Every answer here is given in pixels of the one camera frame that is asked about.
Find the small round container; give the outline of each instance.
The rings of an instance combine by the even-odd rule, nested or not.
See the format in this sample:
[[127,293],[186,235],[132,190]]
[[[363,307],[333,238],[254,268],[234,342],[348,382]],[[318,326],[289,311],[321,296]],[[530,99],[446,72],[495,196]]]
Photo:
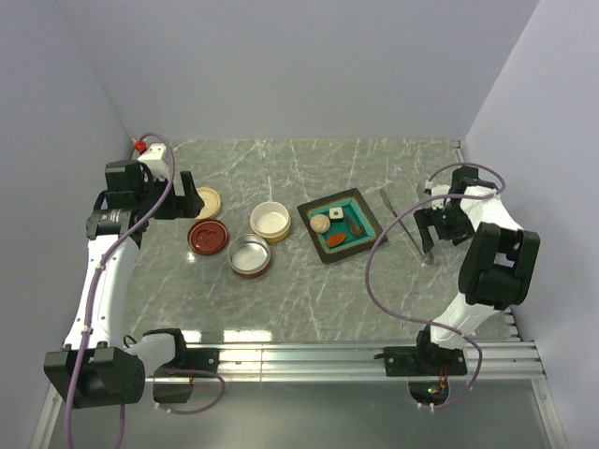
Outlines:
[[257,278],[270,267],[270,247],[260,236],[247,234],[228,247],[228,263],[243,278]]
[[198,220],[187,232],[187,243],[200,255],[219,253],[226,247],[227,242],[226,226],[213,218]]
[[289,211],[280,203],[258,204],[250,216],[252,230],[268,243],[283,240],[291,229]]
[[197,194],[204,200],[204,207],[196,217],[198,220],[214,218],[221,211],[221,197],[210,187],[198,187]]

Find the marble table surface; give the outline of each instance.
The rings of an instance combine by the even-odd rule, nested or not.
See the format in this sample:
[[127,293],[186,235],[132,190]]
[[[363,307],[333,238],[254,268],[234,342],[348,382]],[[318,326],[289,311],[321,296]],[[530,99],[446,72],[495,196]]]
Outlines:
[[[271,246],[271,269],[248,280],[230,269],[226,250],[213,256],[190,251],[186,236],[193,220],[152,220],[129,284],[125,333],[139,337],[146,330],[179,327],[189,340],[210,342],[416,336],[421,326],[386,316],[371,303],[364,286],[368,252],[323,265],[296,207],[357,187],[385,228],[393,217],[379,189],[386,188],[397,212],[414,204],[417,183],[437,167],[456,162],[449,140],[192,140],[173,145],[177,170],[190,170],[197,187],[219,192],[223,207],[218,219],[231,239],[252,232],[250,213],[268,200],[288,207],[291,232]],[[412,218],[406,225],[417,237]],[[394,228],[374,258],[373,290],[394,311],[436,318],[457,293],[467,246],[437,243],[434,264],[422,266],[406,236]],[[499,314],[480,327],[477,337],[505,340],[508,328]]]

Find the teal tray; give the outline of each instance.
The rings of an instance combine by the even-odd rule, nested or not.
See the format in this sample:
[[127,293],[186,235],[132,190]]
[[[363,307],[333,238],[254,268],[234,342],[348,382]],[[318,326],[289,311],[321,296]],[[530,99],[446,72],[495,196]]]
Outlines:
[[[312,217],[319,213],[329,216],[330,208],[339,207],[343,208],[343,216],[351,218],[354,225],[362,224],[364,226],[365,233],[362,236],[352,236],[346,220],[338,223],[331,222],[329,231],[324,234],[318,234],[312,230],[310,227],[310,219]],[[373,212],[358,189],[346,190],[301,204],[298,206],[298,212],[301,220],[308,228],[308,233],[318,251],[320,260],[325,264],[330,264],[349,255],[370,250],[376,239],[383,232],[381,225],[376,221]],[[329,248],[327,246],[327,238],[338,232],[345,233],[347,236],[345,241],[335,248]]]

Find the orange food piece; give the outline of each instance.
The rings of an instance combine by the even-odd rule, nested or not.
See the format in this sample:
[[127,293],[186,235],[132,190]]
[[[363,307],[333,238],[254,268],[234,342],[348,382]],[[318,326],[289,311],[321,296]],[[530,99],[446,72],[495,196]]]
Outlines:
[[341,245],[347,236],[343,232],[338,232],[337,234],[333,234],[327,239],[327,246],[329,248],[334,248],[336,246]]

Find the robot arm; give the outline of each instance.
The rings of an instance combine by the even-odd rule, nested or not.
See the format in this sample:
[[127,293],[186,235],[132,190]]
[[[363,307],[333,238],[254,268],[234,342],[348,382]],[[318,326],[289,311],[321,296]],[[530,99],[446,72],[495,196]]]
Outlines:
[[[182,364],[185,341],[179,329],[160,329],[123,350],[122,324],[127,286],[135,266],[142,226],[116,250],[99,278],[92,310],[87,347],[81,348],[81,326],[91,279],[108,248],[155,204],[168,184],[167,152],[164,145],[152,145],[137,161],[107,164],[107,190],[95,202],[87,220],[88,266],[75,322],[66,336],[63,350],[47,353],[44,371],[66,398],[78,351],[84,351],[74,405],[77,408],[137,402],[143,392],[146,373],[170,363]],[[204,206],[190,172],[181,172],[184,195],[170,189],[155,219],[194,218]]]
[[[451,186],[428,188],[425,193],[429,195],[485,196],[496,191],[494,184],[478,178],[478,169],[473,167],[455,170]],[[540,240],[512,219],[499,196],[434,201],[430,208],[417,211],[415,218],[428,251],[432,248],[430,226],[440,239],[452,239],[455,245],[473,237],[460,269],[459,292],[433,321],[472,335],[486,319],[524,300]],[[427,340],[429,351],[463,347],[463,338],[455,332],[436,326],[424,332],[428,336],[421,340]]]
[[[478,178],[477,168],[461,167],[454,170],[451,185],[432,186],[427,181],[423,193],[486,196],[496,191],[495,184]],[[438,199],[429,204],[414,213],[424,253],[434,246],[430,227],[439,239],[450,239],[454,245],[472,239],[460,268],[459,292],[432,321],[471,335],[490,316],[524,300],[533,276],[539,237],[523,230],[498,196],[483,200]],[[385,359],[389,377],[462,376],[468,372],[463,346],[460,334],[426,326],[418,333],[415,347],[386,347],[375,358]],[[411,384],[416,389],[427,390],[429,386]]]

